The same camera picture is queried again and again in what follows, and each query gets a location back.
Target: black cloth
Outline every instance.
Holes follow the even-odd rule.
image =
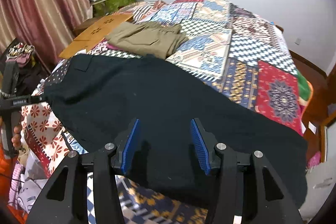
[[[22,68],[19,68],[19,76],[16,84],[16,96],[31,95],[40,83],[41,79],[48,76],[40,63],[32,67],[32,60]]]
[[[127,177],[170,198],[208,207],[214,179],[195,156],[190,121],[218,142],[260,150],[296,205],[305,200],[306,141],[294,130],[231,102],[199,79],[157,58],[74,56],[59,84],[45,87],[55,115],[89,152],[113,142],[132,118],[141,137]]]

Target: orange fabric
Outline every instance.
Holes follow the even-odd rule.
[[[15,218],[21,223],[25,224],[28,214],[24,210],[17,210],[14,207],[7,205],[7,208],[11,211],[11,213],[15,216]]]
[[[2,144],[0,144],[0,174],[12,177],[13,169],[17,157],[6,160],[3,154]],[[0,198],[8,201],[9,189],[11,187],[11,179],[0,175]]]

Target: cardboard box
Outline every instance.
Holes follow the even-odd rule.
[[[69,46],[59,55],[60,58],[68,59],[76,52],[86,49],[86,52],[93,49],[106,35],[122,22],[128,21],[133,15],[109,15],[104,16],[93,23],[84,32],[77,36]]]

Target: curtain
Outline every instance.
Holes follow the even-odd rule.
[[[91,17],[88,0],[0,0],[0,50],[17,37],[35,46],[50,71],[73,40],[72,30]]]

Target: patchwork quilt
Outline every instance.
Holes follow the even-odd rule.
[[[237,104],[303,135],[298,73],[281,31],[272,22],[227,0],[177,0],[168,5],[162,1],[142,2],[117,13],[134,14],[134,23],[180,24],[189,40],[166,59],[168,62]],[[107,41],[103,40],[88,54],[141,58],[131,52],[111,50],[106,45]],[[39,85],[34,95],[43,93],[44,85],[60,82],[68,62]],[[22,114],[25,140],[41,160],[47,176],[70,150],[86,153],[47,103],[26,106]],[[126,223],[204,223],[206,209],[171,200],[124,177],[118,177],[117,182]],[[88,218],[90,223],[95,223],[90,174]]]

